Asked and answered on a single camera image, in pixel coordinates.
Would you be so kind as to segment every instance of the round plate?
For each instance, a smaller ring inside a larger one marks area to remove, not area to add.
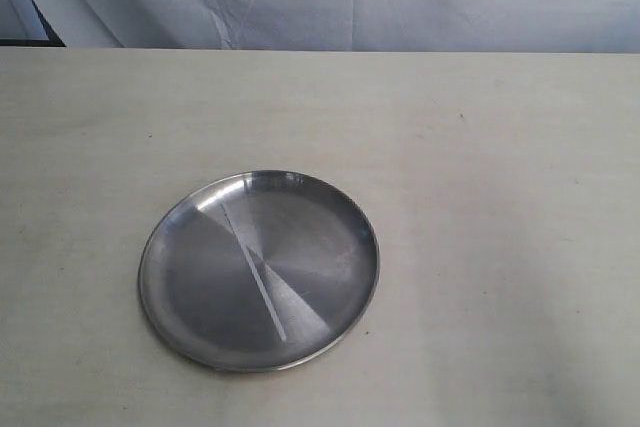
[[[170,347],[256,372],[335,345],[364,313],[378,270],[373,229],[345,194],[307,175],[255,171],[171,209],[147,242],[138,287]]]

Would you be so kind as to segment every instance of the stainless steel plate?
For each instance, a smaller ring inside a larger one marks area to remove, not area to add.
[[[256,171],[176,205],[142,255],[138,286],[172,348],[220,370],[301,364],[362,316],[376,238],[345,194],[313,177]]]

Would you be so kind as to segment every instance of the table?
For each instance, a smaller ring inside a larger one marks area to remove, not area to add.
[[[335,349],[221,375],[147,328],[144,243],[318,176],[381,277]],[[636,426],[640,56],[0,50],[0,424]]]

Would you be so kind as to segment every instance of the metal plate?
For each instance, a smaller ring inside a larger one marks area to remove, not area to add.
[[[219,370],[299,365],[364,313],[378,246],[345,194],[307,175],[255,171],[191,194],[158,224],[138,277],[170,347]]]

